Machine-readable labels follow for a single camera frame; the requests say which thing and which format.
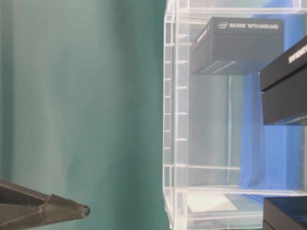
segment black product box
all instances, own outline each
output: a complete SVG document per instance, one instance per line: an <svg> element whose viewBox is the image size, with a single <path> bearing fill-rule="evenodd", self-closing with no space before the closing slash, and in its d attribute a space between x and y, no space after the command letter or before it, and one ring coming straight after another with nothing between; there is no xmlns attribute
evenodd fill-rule
<svg viewBox="0 0 307 230"><path fill-rule="evenodd" d="M260 71L265 125L307 125L307 36Z"/></svg>
<svg viewBox="0 0 307 230"><path fill-rule="evenodd" d="M307 230L307 196L264 198L264 230Z"/></svg>
<svg viewBox="0 0 307 230"><path fill-rule="evenodd" d="M212 17L191 46L192 74L246 75L283 52L283 20Z"/></svg>

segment clear acrylic box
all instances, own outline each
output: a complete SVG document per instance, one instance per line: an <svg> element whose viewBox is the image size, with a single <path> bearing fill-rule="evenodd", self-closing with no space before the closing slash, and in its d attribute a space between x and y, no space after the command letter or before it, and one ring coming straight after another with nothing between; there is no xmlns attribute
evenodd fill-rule
<svg viewBox="0 0 307 230"><path fill-rule="evenodd" d="M192 46L204 36L203 29L210 19L282 20L284 52L306 34L306 7L307 0L167 1L163 196L170 228L262 228L263 207L259 200L263 196L307 195L305 128L263 125L261 68L257 66L257 71L243 75L227 73L228 67L238 62L229 60L230 64L219 68L223 69L221 75L191 70L195 64ZM231 45L239 47L233 41ZM213 54L222 52L209 50ZM257 47L254 50L248 57L252 60ZM262 54L272 55L271 48ZM260 66L276 57L264 60Z"/></svg>

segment green backdrop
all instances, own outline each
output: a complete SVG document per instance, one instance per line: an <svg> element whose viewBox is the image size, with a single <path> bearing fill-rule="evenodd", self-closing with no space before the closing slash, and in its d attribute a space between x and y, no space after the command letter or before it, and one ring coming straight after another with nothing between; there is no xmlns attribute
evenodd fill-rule
<svg viewBox="0 0 307 230"><path fill-rule="evenodd" d="M41 229L166 230L165 0L0 0L1 176L91 207Z"/></svg>

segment blue cloth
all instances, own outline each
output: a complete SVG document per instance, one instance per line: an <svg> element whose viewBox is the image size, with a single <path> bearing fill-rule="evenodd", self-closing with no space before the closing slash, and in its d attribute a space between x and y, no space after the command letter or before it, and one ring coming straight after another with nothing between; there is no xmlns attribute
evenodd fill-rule
<svg viewBox="0 0 307 230"><path fill-rule="evenodd" d="M274 0L265 7L292 7L290 0ZM284 49L304 36L303 15L255 15L284 19ZM239 186L245 189L299 189L303 128L264 126L260 78L253 73L244 80L242 153ZM248 195L262 205L261 195Z"/></svg>

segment box lid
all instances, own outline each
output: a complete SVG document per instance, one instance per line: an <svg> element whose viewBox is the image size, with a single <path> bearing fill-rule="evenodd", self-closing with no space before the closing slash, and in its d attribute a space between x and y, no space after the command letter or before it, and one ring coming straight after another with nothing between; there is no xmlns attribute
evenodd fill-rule
<svg viewBox="0 0 307 230"><path fill-rule="evenodd" d="M307 196L264 198L263 219L274 229L307 229Z"/></svg>
<svg viewBox="0 0 307 230"><path fill-rule="evenodd" d="M283 20L212 17L191 46L191 53L210 35L283 35Z"/></svg>
<svg viewBox="0 0 307 230"><path fill-rule="evenodd" d="M305 64L307 64L307 36L260 71L261 91L266 91Z"/></svg>

